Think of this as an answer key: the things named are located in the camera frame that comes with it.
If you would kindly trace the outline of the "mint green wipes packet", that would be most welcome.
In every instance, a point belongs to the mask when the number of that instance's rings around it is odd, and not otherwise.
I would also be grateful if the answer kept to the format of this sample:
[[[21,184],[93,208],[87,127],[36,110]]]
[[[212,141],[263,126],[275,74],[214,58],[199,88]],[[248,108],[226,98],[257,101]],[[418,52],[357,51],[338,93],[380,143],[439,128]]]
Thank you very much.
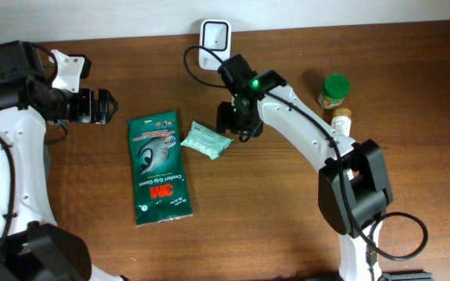
[[[220,153],[228,148],[232,141],[232,139],[193,121],[191,130],[180,145],[199,151],[214,160],[219,158]]]

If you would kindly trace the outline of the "white tube with tan cap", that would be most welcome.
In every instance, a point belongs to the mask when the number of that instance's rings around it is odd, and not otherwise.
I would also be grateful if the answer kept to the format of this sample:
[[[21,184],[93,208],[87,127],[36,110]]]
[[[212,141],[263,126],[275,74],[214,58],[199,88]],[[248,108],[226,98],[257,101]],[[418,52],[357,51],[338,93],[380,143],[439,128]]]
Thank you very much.
[[[352,111],[349,108],[337,108],[333,111],[331,127],[338,135],[348,137],[352,126]]]

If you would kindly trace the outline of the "green lid jar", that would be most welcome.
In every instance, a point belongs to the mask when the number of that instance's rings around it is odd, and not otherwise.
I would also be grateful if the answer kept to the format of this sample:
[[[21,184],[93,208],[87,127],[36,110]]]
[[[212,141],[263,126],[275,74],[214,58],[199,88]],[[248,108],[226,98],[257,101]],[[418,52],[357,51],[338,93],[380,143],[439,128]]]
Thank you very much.
[[[331,74],[324,81],[318,102],[324,109],[337,108],[347,97],[349,90],[350,83],[346,76],[337,73]]]

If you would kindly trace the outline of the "green 3M gloves packet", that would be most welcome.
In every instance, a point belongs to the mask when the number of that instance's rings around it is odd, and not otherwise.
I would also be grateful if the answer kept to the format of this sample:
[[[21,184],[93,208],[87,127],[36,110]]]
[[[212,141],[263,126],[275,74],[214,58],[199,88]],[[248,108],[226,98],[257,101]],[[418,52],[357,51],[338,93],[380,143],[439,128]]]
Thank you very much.
[[[191,216],[177,112],[131,119],[127,124],[136,225]]]

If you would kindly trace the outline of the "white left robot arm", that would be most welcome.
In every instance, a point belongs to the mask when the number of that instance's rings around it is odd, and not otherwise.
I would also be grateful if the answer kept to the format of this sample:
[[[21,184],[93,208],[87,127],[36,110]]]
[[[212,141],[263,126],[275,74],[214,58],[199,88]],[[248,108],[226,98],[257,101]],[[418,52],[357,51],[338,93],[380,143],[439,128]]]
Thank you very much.
[[[47,191],[47,125],[108,123],[118,103],[82,88],[91,60],[29,41],[0,44],[0,280],[109,280],[58,227]]]

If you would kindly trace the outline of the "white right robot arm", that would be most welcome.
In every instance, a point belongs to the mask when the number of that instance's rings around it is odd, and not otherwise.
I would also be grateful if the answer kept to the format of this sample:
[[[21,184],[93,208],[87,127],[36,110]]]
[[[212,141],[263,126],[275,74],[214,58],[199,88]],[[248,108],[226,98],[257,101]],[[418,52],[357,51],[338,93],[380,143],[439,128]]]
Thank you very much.
[[[217,129],[246,142],[263,126],[281,133],[318,173],[318,205],[339,235],[339,280],[381,280],[382,220],[393,201],[384,156],[373,140],[357,143],[336,133],[273,70],[258,74],[242,55],[220,63],[232,100],[219,106]]]

